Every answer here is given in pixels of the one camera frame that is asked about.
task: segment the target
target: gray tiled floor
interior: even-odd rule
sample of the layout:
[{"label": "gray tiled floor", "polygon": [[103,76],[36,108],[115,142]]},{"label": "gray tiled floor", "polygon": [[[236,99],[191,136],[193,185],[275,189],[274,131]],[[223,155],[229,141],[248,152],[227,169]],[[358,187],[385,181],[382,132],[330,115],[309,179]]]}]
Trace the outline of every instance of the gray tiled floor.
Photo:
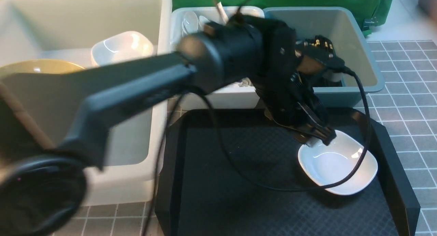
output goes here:
[{"label": "gray tiled floor", "polygon": [[437,46],[370,43],[386,80],[370,95],[422,207],[417,235],[437,234]]},{"label": "gray tiled floor", "polygon": [[[437,46],[369,45],[386,80],[384,90],[367,96],[371,116],[386,126],[421,204],[416,235],[437,236]],[[362,104],[356,108],[364,110]],[[179,109],[174,121],[183,114]],[[85,207],[55,236],[138,236],[147,209],[145,203]],[[163,235],[152,219],[148,236]]]}]

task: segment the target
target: robotic arm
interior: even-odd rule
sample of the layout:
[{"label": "robotic arm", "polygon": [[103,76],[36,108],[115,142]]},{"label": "robotic arm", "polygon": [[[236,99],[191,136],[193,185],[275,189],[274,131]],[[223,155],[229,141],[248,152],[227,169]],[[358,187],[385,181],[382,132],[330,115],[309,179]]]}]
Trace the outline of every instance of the robotic arm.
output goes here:
[{"label": "robotic arm", "polygon": [[[299,49],[322,65],[344,66],[329,52]],[[284,22],[236,14],[225,26],[209,23],[204,32],[184,37],[171,54],[72,74],[2,79],[0,113],[14,130],[0,130],[0,231],[55,231],[83,199],[82,169],[103,169],[110,128],[191,88],[206,95],[249,77],[267,117],[302,143],[316,137],[328,145],[335,132],[311,82],[297,72],[296,50],[295,31]],[[23,195],[35,184],[33,196]]]}]

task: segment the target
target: black tray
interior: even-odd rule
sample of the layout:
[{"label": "black tray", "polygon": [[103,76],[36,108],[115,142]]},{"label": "black tray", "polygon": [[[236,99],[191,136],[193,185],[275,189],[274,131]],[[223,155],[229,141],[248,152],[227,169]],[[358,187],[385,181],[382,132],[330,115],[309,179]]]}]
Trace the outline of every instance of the black tray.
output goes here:
[{"label": "black tray", "polygon": [[[363,143],[365,117],[329,109],[332,125]],[[252,179],[278,188],[315,186],[297,162],[301,144],[263,110],[217,110],[225,144]],[[420,213],[384,126],[373,121],[378,179],[362,192],[281,193],[256,188],[225,160],[206,110],[192,110],[167,135],[156,216],[165,236],[413,236]]]}]

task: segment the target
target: gray plastic bin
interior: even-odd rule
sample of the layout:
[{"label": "gray plastic bin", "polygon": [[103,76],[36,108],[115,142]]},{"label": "gray plastic bin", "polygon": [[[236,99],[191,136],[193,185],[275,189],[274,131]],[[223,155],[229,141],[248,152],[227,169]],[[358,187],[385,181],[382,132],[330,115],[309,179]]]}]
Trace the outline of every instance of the gray plastic bin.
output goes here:
[{"label": "gray plastic bin", "polygon": [[[350,11],[341,7],[273,7],[263,10],[266,18],[285,21],[296,29],[298,39],[323,35],[332,40],[337,55],[359,76],[366,93],[384,88],[384,78]],[[314,88],[327,107],[354,107],[360,92],[354,78],[345,75],[343,87]]]}]

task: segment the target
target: white bowl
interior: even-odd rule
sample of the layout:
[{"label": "white bowl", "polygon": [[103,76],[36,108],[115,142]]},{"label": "white bowl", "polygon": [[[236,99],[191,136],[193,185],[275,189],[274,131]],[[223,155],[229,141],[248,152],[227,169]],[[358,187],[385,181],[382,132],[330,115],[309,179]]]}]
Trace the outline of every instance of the white bowl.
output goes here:
[{"label": "white bowl", "polygon": [[[298,151],[299,164],[308,177],[319,186],[345,178],[354,168],[363,150],[363,146],[351,136],[342,131],[335,132],[337,137],[329,146],[317,140],[311,146],[302,145]],[[378,163],[370,151],[367,151],[361,166],[351,179],[326,191],[337,195],[355,194],[370,184],[377,171]]]},{"label": "white bowl", "polygon": [[95,44],[91,49],[91,62],[93,66],[105,66],[150,57],[153,53],[149,39],[139,32],[128,31]]}]

